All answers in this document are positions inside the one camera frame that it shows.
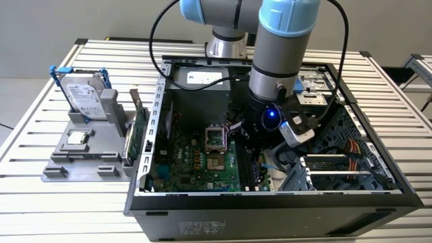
circuit board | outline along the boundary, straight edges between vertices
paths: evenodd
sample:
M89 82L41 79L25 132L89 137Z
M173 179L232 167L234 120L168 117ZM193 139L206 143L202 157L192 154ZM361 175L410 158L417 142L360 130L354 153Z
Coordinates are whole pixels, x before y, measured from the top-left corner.
M144 136L144 128L146 123L146 109L142 107L141 102L137 102L137 107L133 116L133 124L130 128L130 135L126 138L126 156L129 161L134 161L141 153L141 144Z
M204 136L176 133L173 156L156 167L156 191L240 191L236 145L224 154L204 152Z

metal bracket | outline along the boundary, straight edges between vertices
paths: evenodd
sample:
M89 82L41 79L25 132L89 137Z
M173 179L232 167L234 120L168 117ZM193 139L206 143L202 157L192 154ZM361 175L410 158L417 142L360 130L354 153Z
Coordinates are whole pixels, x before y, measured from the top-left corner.
M294 134L301 135L310 129L317 128L318 121L317 119L312 117L306 117L305 113L302 112L298 98L296 95L290 95L285 98L284 103L281 106L276 105L276 109L280 111L280 113L284 115L285 120L294 132ZM300 117L301 121L300 123L296 123L293 121L293 117L290 116L290 112L298 113L294 117Z

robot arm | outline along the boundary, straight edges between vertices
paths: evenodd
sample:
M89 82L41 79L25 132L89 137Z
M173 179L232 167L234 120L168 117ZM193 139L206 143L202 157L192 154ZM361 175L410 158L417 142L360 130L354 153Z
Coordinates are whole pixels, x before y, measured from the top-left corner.
M313 136L310 129L317 125L317 121L310 122L300 108L296 110L300 116L294 121L289 112L282 112L280 106L284 103L288 108L296 106L294 101L286 97L292 94L310 32L316 25L318 4L320 0L180 0L182 16L197 23L213 25L216 38L222 39L222 35L234 31L257 33L249 103L241 124L249 140L246 146L250 149L261 150L269 147L266 141L280 136L280 128L285 140L289 136L294 138L302 135L304 141Z

aluminum table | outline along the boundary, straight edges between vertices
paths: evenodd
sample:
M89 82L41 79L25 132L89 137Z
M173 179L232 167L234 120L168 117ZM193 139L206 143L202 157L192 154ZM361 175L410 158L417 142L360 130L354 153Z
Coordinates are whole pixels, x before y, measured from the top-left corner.
M153 50L157 61L161 55L204 56L204 45L156 43ZM304 61L333 63L337 68L340 52L308 50ZM134 109L129 89L138 89L144 105L150 107L157 72L146 43L76 43L61 66L105 67L124 108ZM432 242L432 124L372 57L348 52L342 78L425 208L341 242ZM66 111L64 95L49 80L0 148L0 242L146 242L134 219L122 215L126 182L40 180L69 120Z

wire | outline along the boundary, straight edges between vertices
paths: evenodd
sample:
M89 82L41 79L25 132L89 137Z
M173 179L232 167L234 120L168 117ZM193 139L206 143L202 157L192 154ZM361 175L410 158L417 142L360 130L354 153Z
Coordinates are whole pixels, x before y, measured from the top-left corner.
M334 85L334 89L333 89L333 93L332 93L332 97L330 100L328 102L328 106L325 107L325 110L322 112L322 114L317 117L317 120L322 120L322 118L325 117L330 106L334 102L336 96L337 96L337 90L340 87L340 81L341 81L341 76L342 76L342 67L344 67L344 62L345 62L345 56L346 56L346 48L348 48L348 37L349 37L349 24L348 24L348 16L346 13L344 11L342 6L338 4L338 2L336 0L326 0L330 4L334 5L334 7L337 8L342 19L344 19L344 26L345 26L345 34L344 34L344 45L342 45L342 53L341 53L341 57L340 57L340 64L338 64L338 72L337 72L337 80L336 80L336 85Z
M164 14L168 12L168 10L172 8L173 5L176 5L176 3L178 2L180 0L172 0L170 3L165 6L165 8L162 9L162 11L160 12L160 14L157 15L156 17L156 20L154 20L154 23L153 23L153 26L150 28L150 32L149 32L149 38L148 38L148 52L149 52L149 58L150 58L150 62L153 63L153 66L156 68L156 71L160 73L160 75L164 77L164 79L173 85L176 86L178 89L182 89L182 90L186 90L186 91L198 91L198 90L202 90L202 89L206 89L208 87L218 84L220 82L222 81L226 81L226 80L236 80L236 79L246 79L246 75L238 75L238 76L232 76L232 77L224 77L213 82L210 82L209 84L205 84L197 88L188 88L188 87L184 87L181 86L180 84L177 84L162 72L162 70L160 69L157 63L156 63L156 60L154 60L154 55L153 55L153 36L154 36L154 31L156 31L156 27L157 27L157 24L164 16Z
M0 123L0 126L8 128L8 129L10 129L10 130L14 129L14 128L9 127L8 125L4 125L2 123Z
M429 105L429 102L426 102L425 104L424 104L424 106L422 106L422 108L421 108L421 112L424 112L424 110L426 109L426 106Z
M357 153L361 153L358 144L356 143L356 141L353 141L353 142L354 142L356 147L357 147ZM354 168L353 168L354 171L357 170L357 165L358 165L358 163L354 164Z
M418 74L413 77L412 80L408 81L408 83L405 84L405 86L400 90L404 90L408 87L408 85L412 83L412 81L414 81L417 78L418 78Z

